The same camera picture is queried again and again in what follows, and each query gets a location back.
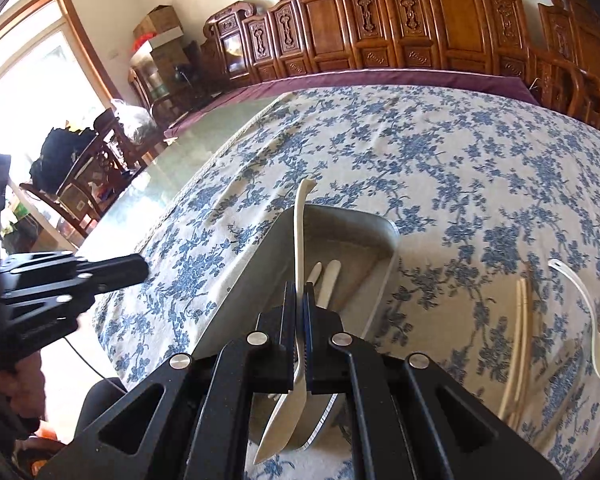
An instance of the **person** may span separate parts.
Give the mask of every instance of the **person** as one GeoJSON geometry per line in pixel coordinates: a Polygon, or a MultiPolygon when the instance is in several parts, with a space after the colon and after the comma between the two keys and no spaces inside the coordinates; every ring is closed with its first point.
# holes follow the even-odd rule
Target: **person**
{"type": "MultiPolygon", "coordinates": [[[[119,378],[109,380],[124,390],[119,378]]],[[[122,393],[108,381],[96,383],[84,399],[75,434],[110,408],[122,393]]],[[[30,479],[31,471],[15,463],[15,451],[41,452],[52,456],[64,444],[32,436],[45,416],[45,377],[40,352],[15,364],[12,372],[0,372],[0,480],[30,479]]]]}

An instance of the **black cable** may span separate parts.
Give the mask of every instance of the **black cable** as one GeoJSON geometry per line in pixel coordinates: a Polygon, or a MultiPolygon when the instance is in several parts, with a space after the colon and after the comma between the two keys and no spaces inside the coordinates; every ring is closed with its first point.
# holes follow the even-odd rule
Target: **black cable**
{"type": "Polygon", "coordinates": [[[71,347],[71,350],[73,350],[80,359],[82,359],[84,361],[84,364],[86,364],[89,368],[91,368],[91,370],[93,370],[94,372],[96,372],[100,377],[102,377],[105,381],[107,381],[107,383],[111,384],[111,386],[113,386],[115,389],[117,389],[119,392],[121,392],[123,395],[126,394],[126,391],[123,390],[122,388],[120,388],[120,386],[118,386],[115,382],[113,382],[111,379],[107,379],[103,374],[101,374],[99,371],[97,371],[93,366],[91,366],[89,364],[89,362],[87,361],[87,359],[85,359],[84,357],[82,357],[80,355],[80,352],[78,352],[75,347],[71,344],[71,342],[66,338],[63,337],[62,339],[64,339],[66,341],[66,343],[71,347]]]}

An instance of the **glass tabletop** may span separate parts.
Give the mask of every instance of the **glass tabletop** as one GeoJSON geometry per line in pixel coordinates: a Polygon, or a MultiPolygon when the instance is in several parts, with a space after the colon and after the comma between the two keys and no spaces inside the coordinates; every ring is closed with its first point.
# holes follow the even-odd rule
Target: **glass tabletop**
{"type": "Polygon", "coordinates": [[[84,241],[78,256],[99,261],[133,253],[203,164],[274,99],[216,108],[184,130],[120,195],[84,241]]]}

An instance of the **wooden door frame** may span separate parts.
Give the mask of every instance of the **wooden door frame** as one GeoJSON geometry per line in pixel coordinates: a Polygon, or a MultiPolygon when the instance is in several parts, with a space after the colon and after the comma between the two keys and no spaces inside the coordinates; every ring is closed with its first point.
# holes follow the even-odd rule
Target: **wooden door frame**
{"type": "MultiPolygon", "coordinates": [[[[31,2],[20,7],[15,12],[11,13],[11,17],[7,20],[4,20],[4,22],[0,24],[0,38],[9,32],[13,27],[22,22],[25,18],[32,15],[38,9],[51,1],[53,0],[32,0],[31,2]]],[[[69,24],[69,27],[71,28],[75,39],[80,46],[80,50],[87,60],[88,67],[93,73],[94,79],[100,86],[100,90],[106,94],[109,99],[122,99],[120,92],[118,92],[118,89],[113,84],[113,81],[109,77],[107,71],[104,69],[104,65],[100,61],[98,54],[91,44],[91,40],[87,36],[87,33],[82,26],[82,22],[78,17],[78,13],[75,10],[74,4],[71,0],[57,1],[62,11],[62,15],[69,24]]]]}

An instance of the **silver screw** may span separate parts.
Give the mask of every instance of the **silver screw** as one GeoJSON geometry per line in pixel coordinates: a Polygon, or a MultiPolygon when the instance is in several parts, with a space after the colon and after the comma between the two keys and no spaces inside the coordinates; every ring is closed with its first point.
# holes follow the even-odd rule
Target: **silver screw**
{"type": "Polygon", "coordinates": [[[191,356],[187,354],[176,354],[169,359],[169,366],[175,370],[184,370],[191,364],[191,356]]]}
{"type": "Polygon", "coordinates": [[[337,334],[333,335],[331,341],[333,341],[333,344],[337,346],[349,346],[351,343],[353,343],[353,338],[346,332],[338,332],[337,334]]]}
{"type": "Polygon", "coordinates": [[[409,357],[409,364],[418,370],[424,370],[429,366],[429,358],[424,354],[413,354],[409,357]]]}
{"type": "Polygon", "coordinates": [[[247,336],[247,343],[253,346],[261,346],[264,345],[264,343],[266,343],[268,339],[269,336],[267,336],[267,334],[265,334],[264,332],[251,332],[247,336]]]}

